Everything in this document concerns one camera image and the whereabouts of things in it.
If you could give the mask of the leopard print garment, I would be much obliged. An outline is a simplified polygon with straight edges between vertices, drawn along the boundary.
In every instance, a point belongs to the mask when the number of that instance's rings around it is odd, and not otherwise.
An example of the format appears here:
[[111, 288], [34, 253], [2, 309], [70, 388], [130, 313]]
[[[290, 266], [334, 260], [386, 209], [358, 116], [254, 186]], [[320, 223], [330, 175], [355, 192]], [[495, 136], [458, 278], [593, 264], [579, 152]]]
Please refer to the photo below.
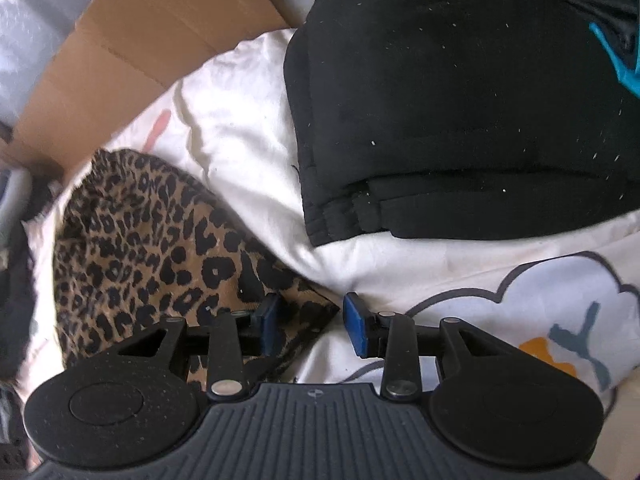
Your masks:
[[168, 316], [206, 326], [222, 311], [252, 310], [276, 294], [281, 348], [246, 359], [259, 378], [274, 379], [338, 311], [202, 182], [128, 148], [93, 155], [64, 210], [52, 266], [66, 366]]

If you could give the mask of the cream bear print blanket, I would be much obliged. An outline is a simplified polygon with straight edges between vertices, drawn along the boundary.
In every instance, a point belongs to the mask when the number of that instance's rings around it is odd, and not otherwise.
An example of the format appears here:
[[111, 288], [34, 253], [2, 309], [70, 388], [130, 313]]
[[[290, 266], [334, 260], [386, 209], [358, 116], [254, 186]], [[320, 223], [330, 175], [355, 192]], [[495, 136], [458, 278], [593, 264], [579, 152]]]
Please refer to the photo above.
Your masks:
[[175, 82], [104, 148], [201, 180], [290, 269], [333, 299], [464, 318], [571, 370], [610, 411], [593, 467], [639, 471], [639, 216], [553, 236], [472, 242], [359, 235], [320, 247], [303, 219], [283, 60], [289, 30], [241, 42]]

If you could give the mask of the brown cardboard sheet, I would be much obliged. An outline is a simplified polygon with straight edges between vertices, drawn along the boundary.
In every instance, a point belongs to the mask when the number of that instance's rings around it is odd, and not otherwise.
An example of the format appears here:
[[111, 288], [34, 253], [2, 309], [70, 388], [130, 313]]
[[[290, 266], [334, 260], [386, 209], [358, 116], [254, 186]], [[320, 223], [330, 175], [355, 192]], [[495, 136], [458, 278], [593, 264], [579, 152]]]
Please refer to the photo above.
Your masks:
[[92, 0], [1, 144], [2, 166], [70, 174], [176, 80], [297, 22], [283, 0]]

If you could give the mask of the black garment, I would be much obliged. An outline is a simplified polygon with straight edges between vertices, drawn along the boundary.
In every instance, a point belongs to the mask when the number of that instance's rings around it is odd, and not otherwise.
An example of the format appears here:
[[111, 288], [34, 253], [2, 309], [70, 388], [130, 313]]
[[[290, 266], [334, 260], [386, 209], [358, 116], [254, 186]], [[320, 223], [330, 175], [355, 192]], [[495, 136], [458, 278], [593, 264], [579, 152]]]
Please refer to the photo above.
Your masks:
[[283, 63], [306, 231], [518, 240], [639, 206], [639, 0], [314, 0]]

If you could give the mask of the teal patterned garment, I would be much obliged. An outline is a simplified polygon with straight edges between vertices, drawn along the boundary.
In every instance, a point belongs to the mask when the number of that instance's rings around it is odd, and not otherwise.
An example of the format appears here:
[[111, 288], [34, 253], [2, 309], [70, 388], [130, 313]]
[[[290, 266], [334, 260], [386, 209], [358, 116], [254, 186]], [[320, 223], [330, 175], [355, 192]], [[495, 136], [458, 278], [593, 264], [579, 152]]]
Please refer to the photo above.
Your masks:
[[634, 66], [627, 65], [610, 45], [605, 38], [603, 30], [600, 29], [596, 23], [591, 23], [589, 29], [594, 33], [594, 36], [599, 39], [600, 44], [602, 44], [603, 49], [608, 54], [618, 82], [638, 98], [640, 96], [639, 55], [636, 54]]

